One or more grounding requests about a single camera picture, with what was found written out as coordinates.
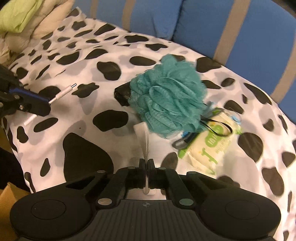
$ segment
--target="green and white package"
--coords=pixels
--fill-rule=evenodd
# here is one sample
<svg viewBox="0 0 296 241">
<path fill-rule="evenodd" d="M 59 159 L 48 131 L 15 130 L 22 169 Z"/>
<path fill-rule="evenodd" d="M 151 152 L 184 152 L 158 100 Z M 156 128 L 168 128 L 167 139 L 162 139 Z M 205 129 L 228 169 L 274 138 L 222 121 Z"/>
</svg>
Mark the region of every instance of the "green and white package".
<svg viewBox="0 0 296 241">
<path fill-rule="evenodd" d="M 236 134 L 240 133 L 240 125 L 224 112 L 213 117 L 212 120 L 229 125 L 233 130 L 232 134 L 227 137 L 219 137 L 207 129 L 201 132 L 186 149 L 180 150 L 178 153 L 179 158 L 209 175 L 215 175 L 215 167 L 218 163 L 222 164 L 228 146 Z M 218 134 L 228 134 L 229 129 L 219 122 L 210 121 L 208 126 Z"/>
</svg>

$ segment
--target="tan stripe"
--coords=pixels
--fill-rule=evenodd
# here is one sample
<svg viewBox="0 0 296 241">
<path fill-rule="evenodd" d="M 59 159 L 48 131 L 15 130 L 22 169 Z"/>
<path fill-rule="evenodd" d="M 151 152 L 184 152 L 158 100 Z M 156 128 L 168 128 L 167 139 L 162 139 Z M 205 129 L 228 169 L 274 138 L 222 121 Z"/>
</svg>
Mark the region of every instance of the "tan stripe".
<svg viewBox="0 0 296 241">
<path fill-rule="evenodd" d="M 237 39 L 251 0 L 234 0 L 213 59 L 225 65 Z"/>
<path fill-rule="evenodd" d="M 96 18 L 96 10 L 98 9 L 99 0 L 91 0 L 90 16 Z"/>
<path fill-rule="evenodd" d="M 122 27 L 125 30 L 130 30 L 131 25 L 131 13 L 133 11 L 133 7 L 135 6 L 136 0 L 126 0 L 122 11 Z"/>
<path fill-rule="evenodd" d="M 285 71 L 281 76 L 277 86 L 274 91 L 270 95 L 270 97 L 276 102 L 279 103 L 285 97 L 286 93 L 292 86 L 294 80 L 296 78 L 296 37 L 294 39 L 294 46 L 291 51 L 290 58 L 286 65 Z"/>
</svg>

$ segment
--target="mesh sponge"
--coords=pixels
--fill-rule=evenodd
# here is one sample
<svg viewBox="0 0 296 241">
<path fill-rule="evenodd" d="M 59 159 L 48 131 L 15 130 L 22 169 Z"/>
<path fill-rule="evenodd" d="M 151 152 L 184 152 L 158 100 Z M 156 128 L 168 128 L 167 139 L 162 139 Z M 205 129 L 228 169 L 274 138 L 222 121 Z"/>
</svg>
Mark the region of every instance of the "mesh sponge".
<svg viewBox="0 0 296 241">
<path fill-rule="evenodd" d="M 161 64 L 131 80 L 128 102 L 151 132 L 166 138 L 174 132 L 200 130 L 207 94 L 193 63 L 166 55 Z"/>
</svg>

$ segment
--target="cow print sheet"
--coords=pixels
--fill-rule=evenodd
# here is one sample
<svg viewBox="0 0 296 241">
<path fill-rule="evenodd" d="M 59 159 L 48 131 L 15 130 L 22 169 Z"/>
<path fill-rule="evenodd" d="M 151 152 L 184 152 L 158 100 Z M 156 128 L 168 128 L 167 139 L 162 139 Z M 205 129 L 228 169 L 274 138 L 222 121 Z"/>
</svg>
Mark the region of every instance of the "cow print sheet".
<svg viewBox="0 0 296 241">
<path fill-rule="evenodd" d="M 68 85 L 78 86 L 54 102 L 48 116 L 37 117 L 28 126 L 23 122 L 30 114 L 19 111 L 2 121 L 31 191 L 100 169 L 113 173 L 138 165 L 143 153 L 133 126 L 140 120 L 114 98 L 114 90 L 160 63 L 166 54 L 195 62 L 207 86 L 205 101 L 242 116 L 243 133 L 229 147 L 215 177 L 273 200 L 282 215 L 274 238 L 295 240 L 296 126 L 277 104 L 201 54 L 85 18 L 79 9 L 11 65 L 26 88 L 50 98 Z M 194 170 L 178 160 L 168 140 L 151 135 L 150 145 L 149 157 L 156 167 L 174 168 L 180 174 Z"/>
</svg>

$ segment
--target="bed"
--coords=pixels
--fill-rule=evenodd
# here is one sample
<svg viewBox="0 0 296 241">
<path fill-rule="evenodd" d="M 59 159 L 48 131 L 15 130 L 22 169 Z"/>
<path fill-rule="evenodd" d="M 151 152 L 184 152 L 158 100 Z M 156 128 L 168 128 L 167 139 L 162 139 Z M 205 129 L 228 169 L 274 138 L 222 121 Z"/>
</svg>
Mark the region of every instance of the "bed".
<svg viewBox="0 0 296 241">
<path fill-rule="evenodd" d="M 114 90 L 167 54 L 195 63 L 207 87 L 205 102 L 242 117 L 242 134 L 215 178 L 274 201 L 281 211 L 274 238 L 294 240 L 296 126 L 277 104 L 248 80 L 191 49 L 86 18 L 79 8 L 10 66 L 26 88 L 49 98 L 78 85 L 53 103 L 46 117 L 24 126 L 30 114 L 17 112 L 2 121 L 31 192 L 96 170 L 114 173 L 138 165 L 143 152 L 133 126 L 141 120 L 114 98 Z M 195 170 L 178 159 L 169 140 L 155 134 L 149 138 L 149 158 L 156 167 L 174 167 L 179 174 Z"/>
</svg>

